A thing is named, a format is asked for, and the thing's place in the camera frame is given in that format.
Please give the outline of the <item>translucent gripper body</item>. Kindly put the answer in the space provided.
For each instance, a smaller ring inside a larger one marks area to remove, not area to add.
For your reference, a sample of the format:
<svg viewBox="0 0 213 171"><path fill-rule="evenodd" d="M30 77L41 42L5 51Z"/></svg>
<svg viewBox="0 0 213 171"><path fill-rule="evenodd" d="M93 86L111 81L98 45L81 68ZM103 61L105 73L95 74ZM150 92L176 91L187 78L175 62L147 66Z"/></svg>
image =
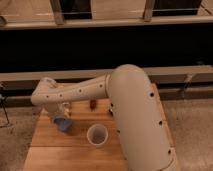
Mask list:
<svg viewBox="0 0 213 171"><path fill-rule="evenodd" d="M51 121L59 124L61 121L68 121L69 118L66 115L66 109L63 104L53 104L49 111Z"/></svg>

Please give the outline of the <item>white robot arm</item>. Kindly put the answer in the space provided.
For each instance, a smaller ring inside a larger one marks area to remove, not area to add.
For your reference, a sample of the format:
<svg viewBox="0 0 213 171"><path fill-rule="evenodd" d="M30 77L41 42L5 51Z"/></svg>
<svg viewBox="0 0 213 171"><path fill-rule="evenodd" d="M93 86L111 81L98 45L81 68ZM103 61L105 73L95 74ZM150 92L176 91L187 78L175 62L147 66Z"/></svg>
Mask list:
<svg viewBox="0 0 213 171"><path fill-rule="evenodd" d="M146 72L124 64L111 73L60 87L42 78L31 95L35 106L57 115L64 102L107 98L130 171L177 171L161 111Z"/></svg>

